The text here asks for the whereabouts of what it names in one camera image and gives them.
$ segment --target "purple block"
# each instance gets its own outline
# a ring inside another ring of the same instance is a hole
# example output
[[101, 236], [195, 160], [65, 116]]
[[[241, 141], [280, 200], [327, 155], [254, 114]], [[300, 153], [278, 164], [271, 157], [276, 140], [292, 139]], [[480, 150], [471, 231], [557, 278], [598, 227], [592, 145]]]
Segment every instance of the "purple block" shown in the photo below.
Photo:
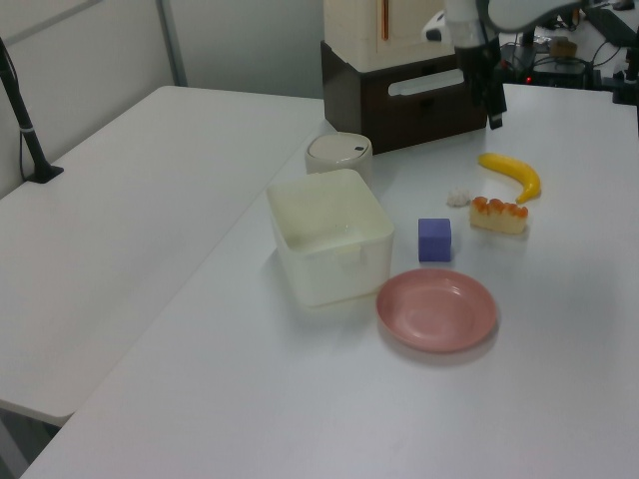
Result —
[[419, 219], [419, 261], [450, 261], [450, 220]]

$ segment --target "tabletop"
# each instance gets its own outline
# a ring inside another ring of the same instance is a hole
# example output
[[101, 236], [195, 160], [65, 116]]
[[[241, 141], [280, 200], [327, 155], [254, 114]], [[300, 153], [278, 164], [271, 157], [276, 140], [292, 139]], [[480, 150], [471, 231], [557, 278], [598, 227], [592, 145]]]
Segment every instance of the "tabletop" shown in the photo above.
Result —
[[322, 118], [162, 88], [0, 201], [0, 407], [63, 424]]
[[[604, 93], [505, 91], [503, 128], [373, 158], [391, 274], [479, 280], [498, 306], [489, 338], [429, 354], [379, 326], [374, 294], [301, 307], [262, 193], [24, 478], [634, 479], [636, 110]], [[274, 183], [305, 173], [304, 149]], [[541, 177], [523, 237], [473, 229], [445, 204], [455, 187], [519, 194], [477, 164], [487, 151]], [[451, 263], [418, 262], [419, 218], [450, 218]]]

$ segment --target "white square container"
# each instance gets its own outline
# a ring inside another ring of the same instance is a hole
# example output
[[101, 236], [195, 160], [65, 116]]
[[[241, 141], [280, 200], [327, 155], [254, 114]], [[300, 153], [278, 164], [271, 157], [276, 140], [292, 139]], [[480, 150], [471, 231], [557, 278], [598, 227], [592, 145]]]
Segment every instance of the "white square container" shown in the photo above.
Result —
[[368, 294], [388, 279], [394, 226], [353, 170], [267, 188], [278, 252], [308, 306]]

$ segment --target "yellow banana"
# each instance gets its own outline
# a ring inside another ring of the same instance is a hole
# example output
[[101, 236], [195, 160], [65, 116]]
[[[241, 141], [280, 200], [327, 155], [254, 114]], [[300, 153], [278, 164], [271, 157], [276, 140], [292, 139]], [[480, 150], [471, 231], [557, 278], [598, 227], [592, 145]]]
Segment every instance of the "yellow banana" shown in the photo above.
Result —
[[539, 176], [527, 163], [496, 153], [484, 153], [479, 155], [479, 164], [518, 181], [523, 186], [523, 192], [516, 199], [519, 204], [526, 203], [541, 193]]

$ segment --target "drawer handle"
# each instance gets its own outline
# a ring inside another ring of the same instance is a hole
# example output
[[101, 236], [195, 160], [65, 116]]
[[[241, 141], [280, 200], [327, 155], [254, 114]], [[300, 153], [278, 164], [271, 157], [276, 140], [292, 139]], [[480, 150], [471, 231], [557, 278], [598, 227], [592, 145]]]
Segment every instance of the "drawer handle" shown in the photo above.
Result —
[[388, 94], [392, 97], [416, 95], [418, 93], [431, 92], [462, 83], [463, 73], [461, 73], [461, 70], [455, 68], [447, 72], [391, 83], [388, 86]]

